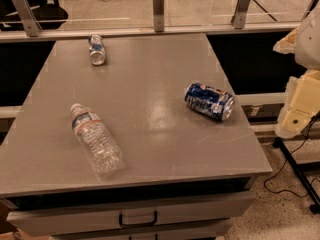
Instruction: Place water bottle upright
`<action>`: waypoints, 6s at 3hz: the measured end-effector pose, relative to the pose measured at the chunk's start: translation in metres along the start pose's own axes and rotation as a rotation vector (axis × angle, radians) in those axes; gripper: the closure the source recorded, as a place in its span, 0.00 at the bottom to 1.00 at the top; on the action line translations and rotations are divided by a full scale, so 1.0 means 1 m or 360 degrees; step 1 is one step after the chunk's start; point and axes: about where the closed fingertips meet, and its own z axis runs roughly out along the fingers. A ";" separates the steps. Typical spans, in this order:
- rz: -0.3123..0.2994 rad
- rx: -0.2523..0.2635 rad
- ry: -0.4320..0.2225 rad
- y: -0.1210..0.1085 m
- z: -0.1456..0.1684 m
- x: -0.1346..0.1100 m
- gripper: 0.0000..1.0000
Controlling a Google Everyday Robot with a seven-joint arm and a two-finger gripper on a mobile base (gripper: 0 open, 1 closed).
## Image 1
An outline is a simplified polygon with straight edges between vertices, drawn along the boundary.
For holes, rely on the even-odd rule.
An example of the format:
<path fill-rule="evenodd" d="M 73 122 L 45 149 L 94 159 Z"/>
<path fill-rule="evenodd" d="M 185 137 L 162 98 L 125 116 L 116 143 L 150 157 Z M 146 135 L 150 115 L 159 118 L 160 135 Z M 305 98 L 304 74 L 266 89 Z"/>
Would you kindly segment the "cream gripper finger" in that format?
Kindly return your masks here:
<path fill-rule="evenodd" d="M 299 28 L 293 29 L 285 37 L 277 41 L 276 44 L 273 46 L 273 50 L 281 54 L 294 54 L 298 30 Z"/>
<path fill-rule="evenodd" d="M 278 137 L 299 135 L 320 111 L 320 71 L 308 69 L 300 78 L 290 77 L 285 90 L 285 104 L 275 127 Z"/>

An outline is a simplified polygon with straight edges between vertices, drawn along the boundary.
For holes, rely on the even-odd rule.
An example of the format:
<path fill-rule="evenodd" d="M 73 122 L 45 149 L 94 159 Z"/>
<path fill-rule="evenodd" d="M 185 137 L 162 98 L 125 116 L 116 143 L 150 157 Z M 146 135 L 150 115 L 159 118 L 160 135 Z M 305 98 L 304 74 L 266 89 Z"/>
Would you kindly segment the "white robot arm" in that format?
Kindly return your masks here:
<path fill-rule="evenodd" d="M 306 68 L 299 78 L 289 78 L 277 119 L 276 135 L 289 139 L 299 135 L 320 112 L 320 10 L 313 9 L 297 28 L 276 42 L 273 50 L 292 53 L 295 62 Z"/>

